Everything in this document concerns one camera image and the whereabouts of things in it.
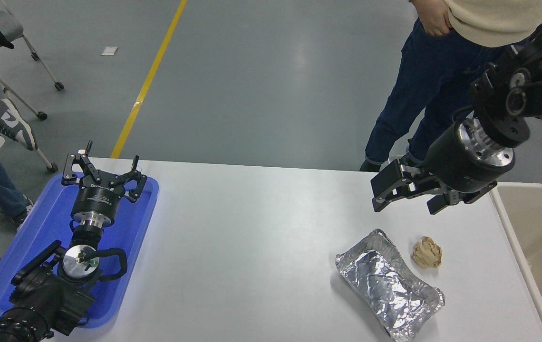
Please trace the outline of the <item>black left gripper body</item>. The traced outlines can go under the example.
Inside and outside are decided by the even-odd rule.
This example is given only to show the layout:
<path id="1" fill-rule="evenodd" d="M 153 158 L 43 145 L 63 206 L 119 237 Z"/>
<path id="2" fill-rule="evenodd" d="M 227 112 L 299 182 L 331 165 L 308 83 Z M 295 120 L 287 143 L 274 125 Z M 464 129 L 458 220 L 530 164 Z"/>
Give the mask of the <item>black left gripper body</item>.
<path id="1" fill-rule="evenodd" d="M 96 177 L 79 178 L 79 190 L 71 210 L 73 220 L 99 224 L 115 222 L 119 202 L 126 195 L 125 184 L 120 183 L 117 177 L 100 179 L 97 183 Z"/>

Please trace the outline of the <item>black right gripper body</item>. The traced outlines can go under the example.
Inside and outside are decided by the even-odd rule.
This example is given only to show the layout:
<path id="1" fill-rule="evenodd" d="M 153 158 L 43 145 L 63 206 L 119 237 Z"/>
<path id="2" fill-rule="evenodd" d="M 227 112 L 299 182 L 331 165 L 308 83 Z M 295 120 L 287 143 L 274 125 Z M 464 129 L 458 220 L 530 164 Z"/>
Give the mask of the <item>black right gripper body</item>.
<path id="1" fill-rule="evenodd" d="M 478 159 L 467 149 L 472 121 L 458 121 L 434 142 L 426 155 L 423 169 L 436 176 L 442 191 L 457 190 L 460 202 L 472 204 L 497 186 L 499 168 Z"/>

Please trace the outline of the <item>standing person's hand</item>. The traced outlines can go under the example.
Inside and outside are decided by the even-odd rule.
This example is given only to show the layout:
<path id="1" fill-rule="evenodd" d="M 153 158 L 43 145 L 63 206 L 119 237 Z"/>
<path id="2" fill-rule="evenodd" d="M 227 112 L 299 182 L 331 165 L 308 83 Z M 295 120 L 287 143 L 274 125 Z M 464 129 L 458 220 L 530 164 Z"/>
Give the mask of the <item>standing person's hand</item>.
<path id="1" fill-rule="evenodd" d="M 442 37 L 451 32 L 448 6 L 443 0 L 410 0 L 425 32 L 433 37 Z"/>

